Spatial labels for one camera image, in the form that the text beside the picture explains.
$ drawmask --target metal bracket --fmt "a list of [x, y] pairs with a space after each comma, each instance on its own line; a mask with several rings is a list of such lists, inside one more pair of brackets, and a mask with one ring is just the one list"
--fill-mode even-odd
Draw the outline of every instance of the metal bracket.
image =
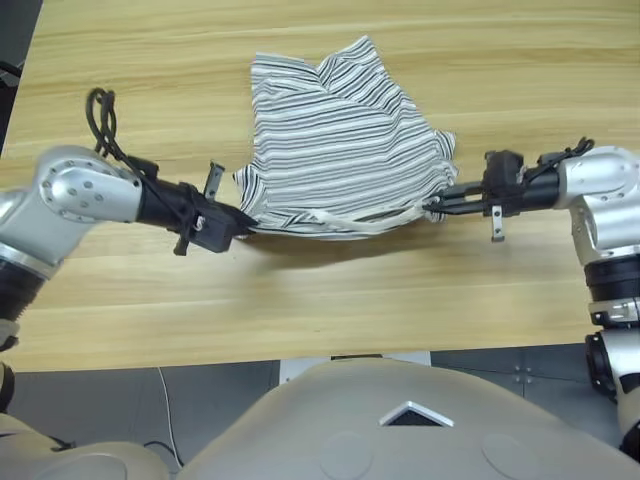
[[494, 205], [491, 207], [491, 225], [493, 228], [491, 241], [493, 243], [504, 242], [504, 228], [502, 227], [502, 207], [500, 205]]
[[215, 162], [211, 162], [211, 166], [209, 169], [209, 176], [207, 177], [207, 181], [204, 184], [204, 198], [207, 199], [208, 202], [213, 202], [216, 197], [216, 193], [218, 193], [218, 188], [220, 187], [220, 180], [222, 180], [222, 174], [224, 173], [224, 167]]

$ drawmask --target black cable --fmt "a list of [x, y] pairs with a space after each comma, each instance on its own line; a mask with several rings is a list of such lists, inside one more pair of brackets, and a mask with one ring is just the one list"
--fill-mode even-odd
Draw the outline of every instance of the black cable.
[[0, 70], [7, 72], [9, 75], [20, 78], [22, 76], [22, 70], [15, 65], [0, 60]]
[[164, 448], [167, 452], [169, 452], [171, 454], [171, 456], [173, 458], [175, 458], [178, 461], [178, 464], [181, 467], [184, 467], [184, 462], [182, 461], [182, 458], [180, 457], [180, 454], [178, 452], [176, 452], [173, 448], [171, 448], [169, 445], [167, 445], [164, 442], [161, 442], [159, 440], [153, 440], [151, 442], [147, 442], [143, 445], [144, 448], [149, 448], [152, 445], [157, 445], [159, 447]]
[[[93, 133], [93, 136], [96, 138], [94, 150], [105, 158], [111, 155], [116, 160], [123, 162], [180, 222], [185, 222], [184, 215], [181, 215], [180, 212], [162, 196], [154, 183], [146, 177], [144, 171], [135, 166], [131, 159], [122, 151], [120, 145], [118, 145], [116, 141], [117, 120], [115, 101], [115, 92], [112, 90], [106, 91], [102, 88], [94, 88], [87, 96], [85, 114], [91, 133]], [[96, 103], [100, 105], [100, 128], [98, 128], [94, 115]]]
[[544, 172], [547, 172], [552, 168], [555, 168], [562, 160], [566, 160], [567, 158], [580, 157], [585, 153], [587, 153], [589, 150], [591, 150], [595, 144], [596, 142], [592, 138], [582, 137], [578, 141], [578, 145], [576, 145], [575, 148], [570, 148], [570, 147], [565, 148], [564, 152], [558, 153], [553, 160], [543, 164], [542, 168], [540, 168], [530, 177], [526, 177], [525, 181], [528, 184], [531, 184], [531, 182], [534, 179], [542, 175]]

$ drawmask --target striped cloth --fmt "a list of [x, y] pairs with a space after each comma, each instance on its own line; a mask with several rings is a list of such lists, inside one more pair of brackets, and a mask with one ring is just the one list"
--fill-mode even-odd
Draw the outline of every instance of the striped cloth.
[[453, 184], [455, 137], [432, 128], [363, 37], [318, 67], [257, 54], [254, 159], [234, 174], [252, 230], [366, 238], [418, 218]]

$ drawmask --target white drawstring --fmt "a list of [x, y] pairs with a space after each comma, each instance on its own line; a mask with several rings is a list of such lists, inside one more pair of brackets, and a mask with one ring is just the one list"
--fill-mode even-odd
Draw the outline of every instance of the white drawstring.
[[384, 213], [384, 211], [373, 213], [359, 213], [358, 218], [339, 217], [327, 212], [326, 210], [310, 210], [309, 213], [313, 215], [319, 222], [327, 225], [333, 225], [335, 227], [345, 228], [347, 230], [353, 230], [354, 232], [377, 234], [382, 233], [392, 228], [405, 225], [409, 222], [417, 220], [424, 216], [424, 208], [422, 202], [416, 203], [412, 207], [408, 208], [398, 215], [394, 215], [390, 218], [384, 218], [374, 221], [360, 221], [360, 218], [367, 218], [376, 213]]

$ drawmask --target silver joint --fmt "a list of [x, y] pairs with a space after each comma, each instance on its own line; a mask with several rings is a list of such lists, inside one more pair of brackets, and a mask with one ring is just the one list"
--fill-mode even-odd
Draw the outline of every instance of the silver joint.
[[26, 268], [46, 280], [50, 280], [60, 267], [60, 265], [49, 265], [4, 243], [0, 243], [0, 259]]
[[595, 325], [633, 326], [640, 320], [640, 298], [622, 298], [589, 304], [591, 320]]

